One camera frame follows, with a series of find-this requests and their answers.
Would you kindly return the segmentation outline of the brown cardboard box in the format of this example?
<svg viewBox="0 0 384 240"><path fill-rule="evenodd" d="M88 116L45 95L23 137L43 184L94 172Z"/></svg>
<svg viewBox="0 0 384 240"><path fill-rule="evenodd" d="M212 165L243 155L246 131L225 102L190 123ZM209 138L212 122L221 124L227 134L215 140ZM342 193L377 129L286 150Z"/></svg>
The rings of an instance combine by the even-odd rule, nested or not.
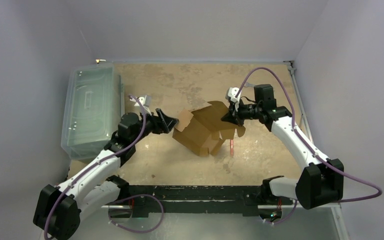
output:
<svg viewBox="0 0 384 240"><path fill-rule="evenodd" d="M199 157L216 156L226 140L242 137L246 128L222 121L229 112L222 101L208 101L196 109L184 108L177 116L172 138Z"/></svg>

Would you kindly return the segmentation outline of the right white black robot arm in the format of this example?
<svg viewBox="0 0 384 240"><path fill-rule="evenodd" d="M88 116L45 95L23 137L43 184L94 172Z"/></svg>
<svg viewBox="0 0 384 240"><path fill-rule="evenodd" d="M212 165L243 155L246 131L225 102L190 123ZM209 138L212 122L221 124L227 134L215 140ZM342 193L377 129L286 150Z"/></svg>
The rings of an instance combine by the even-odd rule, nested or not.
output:
<svg viewBox="0 0 384 240"><path fill-rule="evenodd" d="M272 204L286 197L297 200L307 210L341 200L344 177L334 169L343 171L343 163L339 159L329 159L308 143L292 113L285 106L277 106L270 84L256 85L253 89L255 102L244 104L240 89L229 88L225 97L229 102L228 112L221 120L240 127L245 120L259 120L281 140L302 170L299 179L280 175L263 180L262 200Z"/></svg>

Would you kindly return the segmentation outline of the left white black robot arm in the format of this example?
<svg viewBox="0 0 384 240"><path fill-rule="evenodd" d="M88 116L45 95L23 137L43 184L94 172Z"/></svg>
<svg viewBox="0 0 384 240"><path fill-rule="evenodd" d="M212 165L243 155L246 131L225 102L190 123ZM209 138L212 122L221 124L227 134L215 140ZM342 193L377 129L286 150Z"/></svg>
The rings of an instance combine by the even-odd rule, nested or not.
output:
<svg viewBox="0 0 384 240"><path fill-rule="evenodd" d="M118 129L98 156L76 175L58 185L45 186L37 201L33 224L46 240L68 240L82 219L101 206L126 203L128 183L111 172L121 168L136 152L136 143L149 134L168 134L179 122L161 109L156 115L142 110L121 117Z"/></svg>

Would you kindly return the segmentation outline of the silver open-end wrench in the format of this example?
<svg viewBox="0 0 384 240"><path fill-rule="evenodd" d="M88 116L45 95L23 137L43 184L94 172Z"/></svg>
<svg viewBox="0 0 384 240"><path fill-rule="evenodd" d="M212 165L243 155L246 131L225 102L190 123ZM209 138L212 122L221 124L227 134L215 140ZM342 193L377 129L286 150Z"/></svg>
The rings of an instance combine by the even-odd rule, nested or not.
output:
<svg viewBox="0 0 384 240"><path fill-rule="evenodd" d="M245 85L244 85L244 87L245 87L245 88L254 88L254 87L255 87L255 84L246 82Z"/></svg>

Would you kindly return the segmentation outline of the clear plastic storage bin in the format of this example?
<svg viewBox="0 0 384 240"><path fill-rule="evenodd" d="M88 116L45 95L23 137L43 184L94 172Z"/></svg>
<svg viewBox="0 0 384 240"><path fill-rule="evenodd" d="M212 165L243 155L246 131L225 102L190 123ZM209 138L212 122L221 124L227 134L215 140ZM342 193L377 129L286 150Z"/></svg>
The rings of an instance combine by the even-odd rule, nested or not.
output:
<svg viewBox="0 0 384 240"><path fill-rule="evenodd" d="M122 78L113 63L75 68L65 101L61 147L71 160L94 159L125 113Z"/></svg>

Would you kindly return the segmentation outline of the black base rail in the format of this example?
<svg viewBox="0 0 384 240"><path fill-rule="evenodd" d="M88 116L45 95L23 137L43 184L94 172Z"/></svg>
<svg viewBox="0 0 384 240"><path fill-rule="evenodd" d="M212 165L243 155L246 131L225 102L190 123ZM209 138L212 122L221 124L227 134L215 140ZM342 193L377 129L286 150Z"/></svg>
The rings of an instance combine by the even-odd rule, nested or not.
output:
<svg viewBox="0 0 384 240"><path fill-rule="evenodd" d="M276 210L278 204L293 205L286 197L262 193L259 185L129 185L118 188L110 202L132 207L134 218L147 218L150 213L257 217L260 206Z"/></svg>

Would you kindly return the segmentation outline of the aluminium frame rail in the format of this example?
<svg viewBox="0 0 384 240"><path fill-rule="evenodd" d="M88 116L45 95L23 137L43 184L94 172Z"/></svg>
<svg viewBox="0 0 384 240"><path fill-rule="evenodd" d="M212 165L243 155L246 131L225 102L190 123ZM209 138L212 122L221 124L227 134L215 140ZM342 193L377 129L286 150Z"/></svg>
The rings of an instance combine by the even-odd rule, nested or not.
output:
<svg viewBox="0 0 384 240"><path fill-rule="evenodd" d="M146 197L132 209L105 205L81 221L74 240L346 240L337 204L304 209L284 202L167 200Z"/></svg>

